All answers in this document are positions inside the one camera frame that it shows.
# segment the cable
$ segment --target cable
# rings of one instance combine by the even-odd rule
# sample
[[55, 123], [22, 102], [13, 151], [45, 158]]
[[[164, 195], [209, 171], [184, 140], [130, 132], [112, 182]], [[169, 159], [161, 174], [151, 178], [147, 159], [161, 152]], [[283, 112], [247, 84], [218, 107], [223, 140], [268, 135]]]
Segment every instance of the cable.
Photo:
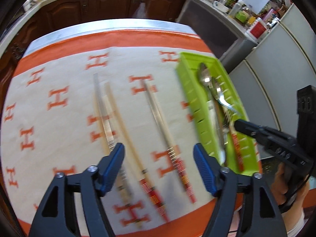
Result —
[[309, 180], [309, 178], [310, 178], [311, 175], [312, 175], [312, 172], [313, 172], [313, 170], [314, 170], [314, 167], [315, 167], [315, 161], [314, 161], [313, 166], [312, 166], [311, 170], [309, 171], [309, 173], [308, 173], [307, 178], [305, 179], [305, 181], [301, 184], [300, 187], [298, 187], [298, 188], [292, 193], [292, 195], [291, 195], [290, 197], [292, 197], [293, 195], [295, 195], [295, 194], [296, 194], [300, 189], [302, 189], [303, 186], [307, 183], [307, 181]]

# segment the plastic bottle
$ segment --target plastic bottle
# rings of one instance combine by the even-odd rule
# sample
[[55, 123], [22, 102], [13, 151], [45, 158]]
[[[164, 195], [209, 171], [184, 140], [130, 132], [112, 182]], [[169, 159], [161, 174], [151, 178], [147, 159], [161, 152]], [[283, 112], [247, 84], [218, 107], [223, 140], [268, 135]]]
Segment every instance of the plastic bottle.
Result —
[[235, 3], [234, 7], [231, 9], [231, 11], [228, 13], [228, 16], [234, 18], [237, 12], [240, 11], [242, 6], [244, 5], [244, 2], [242, 0], [238, 0], [237, 3]]

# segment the cutlery tray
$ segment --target cutlery tray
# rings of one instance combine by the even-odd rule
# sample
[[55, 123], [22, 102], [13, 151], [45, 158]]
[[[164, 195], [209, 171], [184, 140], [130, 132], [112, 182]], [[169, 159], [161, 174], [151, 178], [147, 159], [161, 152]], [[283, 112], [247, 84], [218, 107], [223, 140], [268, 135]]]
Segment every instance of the cutlery tray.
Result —
[[[220, 146], [217, 138], [215, 138], [215, 135], [217, 134], [216, 129], [211, 126], [208, 116], [209, 113], [206, 105], [208, 96], [204, 87], [200, 84], [197, 75], [201, 62], [205, 63], [209, 69], [210, 75], [215, 77], [220, 84], [225, 100], [233, 105], [233, 107], [241, 114], [241, 116], [234, 115], [232, 120], [244, 119], [248, 121], [248, 117], [233, 83], [217, 58], [187, 52], [180, 53], [180, 60], [176, 67], [176, 71], [187, 98], [187, 102], [190, 105], [198, 138], [206, 152], [219, 161], [220, 154], [218, 151]], [[237, 137], [240, 142], [244, 171], [239, 172], [238, 170], [235, 149], [230, 133], [228, 133], [228, 145], [226, 149], [226, 162], [228, 167], [234, 172], [243, 175], [253, 175], [253, 173], [259, 172], [261, 169], [260, 164], [258, 163], [259, 155], [255, 147], [255, 140], [242, 133], [238, 133]]]

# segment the table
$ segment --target table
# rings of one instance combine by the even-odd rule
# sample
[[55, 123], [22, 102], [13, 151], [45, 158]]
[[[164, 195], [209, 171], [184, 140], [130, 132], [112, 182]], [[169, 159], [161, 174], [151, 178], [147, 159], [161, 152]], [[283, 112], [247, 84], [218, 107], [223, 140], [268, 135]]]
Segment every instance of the table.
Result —
[[[181, 51], [213, 56], [188, 26], [155, 20], [104, 20], [43, 36], [31, 43], [12, 79], [1, 130], [1, 160], [12, 206], [28, 232], [56, 172], [82, 172], [104, 156], [93, 108], [93, 74], [109, 82], [129, 135], [166, 204], [165, 223], [124, 162], [142, 231], [112, 189], [103, 199], [118, 236], [200, 236], [214, 201], [192, 156], [198, 139], [175, 67]], [[140, 80], [148, 81], [186, 165], [196, 202], [190, 203], [166, 159], [166, 147]], [[75, 196], [82, 236], [88, 231]]]

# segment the person's arm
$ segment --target person's arm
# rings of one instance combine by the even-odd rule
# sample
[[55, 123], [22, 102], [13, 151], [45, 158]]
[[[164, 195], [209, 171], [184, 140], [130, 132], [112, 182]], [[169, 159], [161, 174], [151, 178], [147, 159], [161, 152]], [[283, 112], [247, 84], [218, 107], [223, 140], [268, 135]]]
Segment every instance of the person's arm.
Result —
[[[284, 180], [284, 164], [281, 163], [275, 175], [274, 183], [271, 185], [271, 192], [276, 202], [278, 203], [278, 205], [283, 204], [286, 201], [284, 194], [287, 191], [288, 191], [288, 186]], [[309, 182], [307, 182], [305, 186], [303, 186], [298, 191], [292, 208], [289, 211], [282, 214], [287, 232], [292, 230], [302, 218], [303, 201], [308, 191], [309, 191]]]

